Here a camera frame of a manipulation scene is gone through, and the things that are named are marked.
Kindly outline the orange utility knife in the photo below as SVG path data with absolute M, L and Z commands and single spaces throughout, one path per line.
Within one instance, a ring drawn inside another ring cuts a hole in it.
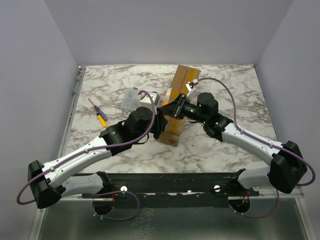
M 170 97 L 171 97 L 171 92 L 172 92 L 172 88 L 168 88 L 164 97 L 161 100 L 161 106 L 165 106 L 170 102 Z

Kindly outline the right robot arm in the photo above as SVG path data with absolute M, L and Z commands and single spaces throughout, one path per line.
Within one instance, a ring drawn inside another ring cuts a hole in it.
M 229 189 L 240 196 L 254 187 L 274 187 L 290 194 L 307 172 L 296 143 L 273 141 L 245 130 L 235 121 L 219 113 L 219 104 L 211 93 L 200 93 L 197 104 L 183 93 L 162 106 L 162 113 L 177 120 L 191 119 L 203 125 L 205 133 L 220 142 L 235 145 L 262 160 L 266 166 L 239 170 L 230 182 Z

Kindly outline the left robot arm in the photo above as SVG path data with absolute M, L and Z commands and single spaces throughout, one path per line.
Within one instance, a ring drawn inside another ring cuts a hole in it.
M 97 137 L 81 148 L 58 159 L 28 165 L 28 185 L 38 209 L 56 204 L 61 198 L 78 194 L 97 194 L 103 198 L 111 190 L 105 173 L 84 177 L 85 168 L 139 144 L 148 134 L 158 139 L 168 121 L 162 108 L 150 110 L 140 106 L 126 120 L 108 126 Z

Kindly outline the brown cardboard express box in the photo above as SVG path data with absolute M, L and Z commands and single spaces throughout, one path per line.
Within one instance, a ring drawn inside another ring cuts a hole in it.
M 179 65 L 169 88 L 172 88 L 169 103 L 174 101 L 180 93 L 187 94 L 186 84 L 194 79 L 199 78 L 201 70 L 193 67 Z M 185 124 L 184 120 L 177 120 L 169 116 L 165 116 L 168 123 L 164 132 L 157 140 L 160 143 L 177 147 L 180 142 L 181 133 Z

